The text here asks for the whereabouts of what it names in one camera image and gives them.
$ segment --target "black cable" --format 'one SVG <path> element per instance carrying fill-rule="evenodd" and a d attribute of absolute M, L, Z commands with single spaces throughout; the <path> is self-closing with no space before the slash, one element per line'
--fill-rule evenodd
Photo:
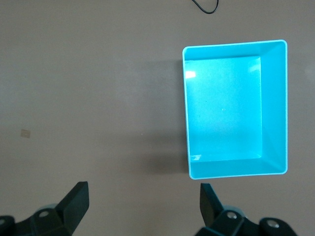
<path fill-rule="evenodd" d="M 216 5 L 216 8 L 213 10 L 213 11 L 206 11 L 205 9 L 203 9 L 199 3 L 196 2 L 196 0 L 192 0 L 199 8 L 200 10 L 202 10 L 204 13 L 206 14 L 212 14 L 212 13 L 215 13 L 215 11 L 217 10 L 217 7 L 218 7 L 218 4 L 219 4 L 219 0 L 217 0 L 217 5 Z"/>

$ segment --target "blue tray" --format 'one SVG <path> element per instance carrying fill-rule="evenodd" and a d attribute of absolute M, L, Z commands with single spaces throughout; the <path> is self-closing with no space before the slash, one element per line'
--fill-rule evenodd
<path fill-rule="evenodd" d="M 183 50 L 192 179 L 287 171 L 287 43 Z"/>

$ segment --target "rectangular container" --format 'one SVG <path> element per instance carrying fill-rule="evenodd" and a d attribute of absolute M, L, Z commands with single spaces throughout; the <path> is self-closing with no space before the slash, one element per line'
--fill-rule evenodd
<path fill-rule="evenodd" d="M 287 171 L 287 43 L 183 50 L 192 179 Z"/>

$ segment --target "silver bolt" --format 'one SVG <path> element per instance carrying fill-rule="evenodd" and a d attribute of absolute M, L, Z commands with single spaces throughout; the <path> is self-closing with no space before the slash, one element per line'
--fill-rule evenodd
<path fill-rule="evenodd" d="M 279 228 L 279 224 L 274 220 L 267 220 L 267 224 L 272 228 Z"/>
<path fill-rule="evenodd" d="M 230 219 L 236 219 L 237 215 L 234 212 L 229 211 L 227 213 L 227 217 L 230 218 Z"/>
<path fill-rule="evenodd" d="M 48 211 L 43 211 L 43 212 L 41 212 L 38 216 L 39 216 L 39 217 L 45 217 L 45 216 L 47 216 L 48 214 L 49 214 Z"/>

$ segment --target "gray floor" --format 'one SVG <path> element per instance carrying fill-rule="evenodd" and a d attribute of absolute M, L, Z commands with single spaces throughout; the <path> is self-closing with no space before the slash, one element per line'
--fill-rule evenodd
<path fill-rule="evenodd" d="M 187 172 L 182 49 L 285 39 L 287 174 L 204 182 L 256 223 L 273 216 L 314 235 L 314 10 L 313 0 L 221 0 L 213 15 L 190 0 L 1 1 L 0 215 L 21 221 L 87 180 L 74 235 L 194 235 L 201 181 Z"/>

